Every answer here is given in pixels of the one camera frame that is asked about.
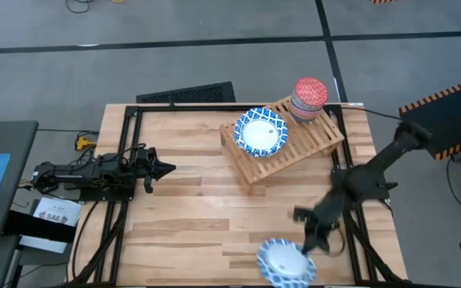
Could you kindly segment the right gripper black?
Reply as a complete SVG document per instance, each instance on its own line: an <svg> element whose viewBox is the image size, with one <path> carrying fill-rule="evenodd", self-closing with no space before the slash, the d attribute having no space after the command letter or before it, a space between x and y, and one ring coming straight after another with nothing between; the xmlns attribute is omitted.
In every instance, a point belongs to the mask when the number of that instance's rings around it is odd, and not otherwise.
<svg viewBox="0 0 461 288"><path fill-rule="evenodd" d="M327 195L312 209L296 206L293 211L295 222L304 224L304 242L301 253L307 255L318 245L326 254L330 253L328 234L342 214L346 199L344 196Z"/></svg>

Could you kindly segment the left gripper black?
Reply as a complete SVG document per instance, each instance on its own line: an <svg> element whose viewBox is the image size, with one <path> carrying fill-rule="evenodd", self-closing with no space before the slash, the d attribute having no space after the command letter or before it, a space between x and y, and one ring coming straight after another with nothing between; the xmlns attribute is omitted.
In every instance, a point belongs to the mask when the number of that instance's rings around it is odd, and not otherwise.
<svg viewBox="0 0 461 288"><path fill-rule="evenodd" d="M152 180L158 181L160 178L168 175L176 169L176 165L162 162L158 159L156 149L151 147L139 148L134 158L134 169L137 178L144 179L144 188L147 194L153 193Z"/></svg>

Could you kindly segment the blue white patterned paper plate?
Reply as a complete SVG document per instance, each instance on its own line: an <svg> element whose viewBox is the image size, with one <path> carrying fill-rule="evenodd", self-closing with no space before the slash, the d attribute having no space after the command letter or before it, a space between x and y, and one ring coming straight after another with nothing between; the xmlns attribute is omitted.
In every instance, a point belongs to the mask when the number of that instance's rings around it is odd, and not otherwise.
<svg viewBox="0 0 461 288"><path fill-rule="evenodd" d="M255 107L238 118L234 134L238 148L252 157L267 158L287 144L289 129L280 114L268 108Z"/></svg>
<svg viewBox="0 0 461 288"><path fill-rule="evenodd" d="M271 238L257 253L262 276L274 288L308 288L316 278L316 267L302 247L287 239Z"/></svg>

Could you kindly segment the bowl with blue radial stripes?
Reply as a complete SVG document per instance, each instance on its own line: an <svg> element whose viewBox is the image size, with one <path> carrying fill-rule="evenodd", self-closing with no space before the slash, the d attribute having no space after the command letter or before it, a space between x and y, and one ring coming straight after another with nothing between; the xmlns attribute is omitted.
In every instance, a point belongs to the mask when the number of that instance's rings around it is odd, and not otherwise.
<svg viewBox="0 0 461 288"><path fill-rule="evenodd" d="M315 120L322 110L301 110L294 106L290 107L291 116L298 122L310 122Z"/></svg>

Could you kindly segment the orange patterned bowl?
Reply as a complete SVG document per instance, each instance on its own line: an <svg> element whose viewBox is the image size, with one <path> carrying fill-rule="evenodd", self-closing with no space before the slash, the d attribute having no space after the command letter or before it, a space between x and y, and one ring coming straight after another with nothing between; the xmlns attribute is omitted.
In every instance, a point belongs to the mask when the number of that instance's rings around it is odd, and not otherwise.
<svg viewBox="0 0 461 288"><path fill-rule="evenodd" d="M293 100L290 105L291 111L295 114L317 114L323 109L323 106L307 106L304 102L298 103Z"/></svg>

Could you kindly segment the red zigzag patterned bowl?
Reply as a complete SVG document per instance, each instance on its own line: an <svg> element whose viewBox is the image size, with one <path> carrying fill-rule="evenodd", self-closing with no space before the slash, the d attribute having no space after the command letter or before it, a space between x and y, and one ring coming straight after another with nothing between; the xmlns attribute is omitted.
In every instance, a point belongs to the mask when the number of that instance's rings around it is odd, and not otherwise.
<svg viewBox="0 0 461 288"><path fill-rule="evenodd" d="M303 77L295 83L291 100L307 106L323 106L328 100L328 90L317 78Z"/></svg>

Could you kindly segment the slatted wooden shelf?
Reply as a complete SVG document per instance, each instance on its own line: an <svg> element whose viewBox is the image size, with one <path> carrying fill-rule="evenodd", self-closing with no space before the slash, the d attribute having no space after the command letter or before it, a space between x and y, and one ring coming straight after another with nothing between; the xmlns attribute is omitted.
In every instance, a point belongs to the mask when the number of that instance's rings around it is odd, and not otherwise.
<svg viewBox="0 0 461 288"><path fill-rule="evenodd" d="M267 158L255 158L237 147L234 139L234 124L226 122L219 126L222 149L230 157L232 166L244 186L252 186L264 178L279 172L305 158L315 154L331 154L343 141L343 134L327 113L321 114L313 121L298 122L290 113L289 97L265 106L252 106L239 113L239 117L249 109L263 107L273 110L287 121L289 136L287 144L276 154Z"/></svg>

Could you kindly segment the black perforated vent panel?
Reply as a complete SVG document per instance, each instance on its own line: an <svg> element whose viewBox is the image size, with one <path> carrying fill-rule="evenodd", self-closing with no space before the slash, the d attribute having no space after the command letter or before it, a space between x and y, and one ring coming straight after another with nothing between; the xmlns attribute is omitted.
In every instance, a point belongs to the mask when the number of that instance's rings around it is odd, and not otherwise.
<svg viewBox="0 0 461 288"><path fill-rule="evenodd" d="M137 103L218 103L236 102L232 82L219 82L136 96Z"/></svg>

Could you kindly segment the white printed paper sheet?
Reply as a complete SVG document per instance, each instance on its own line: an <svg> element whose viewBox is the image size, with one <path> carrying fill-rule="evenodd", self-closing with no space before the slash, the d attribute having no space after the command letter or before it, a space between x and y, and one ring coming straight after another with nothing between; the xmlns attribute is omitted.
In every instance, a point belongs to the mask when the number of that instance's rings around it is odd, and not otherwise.
<svg viewBox="0 0 461 288"><path fill-rule="evenodd" d="M81 209L82 206L76 202L56 198L42 198L33 216L50 222L76 226L80 218Z"/></svg>

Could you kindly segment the plain white paper sheet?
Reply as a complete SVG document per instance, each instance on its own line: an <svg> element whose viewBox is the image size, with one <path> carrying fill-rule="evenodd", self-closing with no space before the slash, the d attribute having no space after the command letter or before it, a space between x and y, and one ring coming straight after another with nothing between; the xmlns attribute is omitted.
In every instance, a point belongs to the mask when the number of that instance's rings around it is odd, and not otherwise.
<svg viewBox="0 0 461 288"><path fill-rule="evenodd" d="M44 238L36 238L31 236L22 236L19 244L39 250L47 250L57 254L62 254L67 244L65 242L52 241Z"/></svg>

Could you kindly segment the grey side desk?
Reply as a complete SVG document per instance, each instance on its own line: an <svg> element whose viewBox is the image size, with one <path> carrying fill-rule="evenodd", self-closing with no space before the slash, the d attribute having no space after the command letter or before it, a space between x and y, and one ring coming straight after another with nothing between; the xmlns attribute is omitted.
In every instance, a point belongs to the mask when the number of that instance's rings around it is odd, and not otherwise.
<svg viewBox="0 0 461 288"><path fill-rule="evenodd" d="M0 234L32 147L36 121L0 122L0 154L11 154L0 185Z"/></svg>

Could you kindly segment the black aluminium table frame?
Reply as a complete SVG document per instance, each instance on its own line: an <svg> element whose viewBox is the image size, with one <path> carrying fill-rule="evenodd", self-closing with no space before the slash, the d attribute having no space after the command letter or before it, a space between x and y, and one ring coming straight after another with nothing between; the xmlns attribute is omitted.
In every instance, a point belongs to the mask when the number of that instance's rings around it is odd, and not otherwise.
<svg viewBox="0 0 461 288"><path fill-rule="evenodd" d="M219 127L242 113L235 105L175 108L145 105L140 117L110 104L102 119L97 154L145 143L175 170L154 184L138 182L121 239L90 276L116 286L263 286L257 252L270 238L303 240L292 220L295 206L313 206L328 190L334 166L375 156L367 115L343 105L345 140L336 155L314 154L247 188L222 148Z"/></svg>

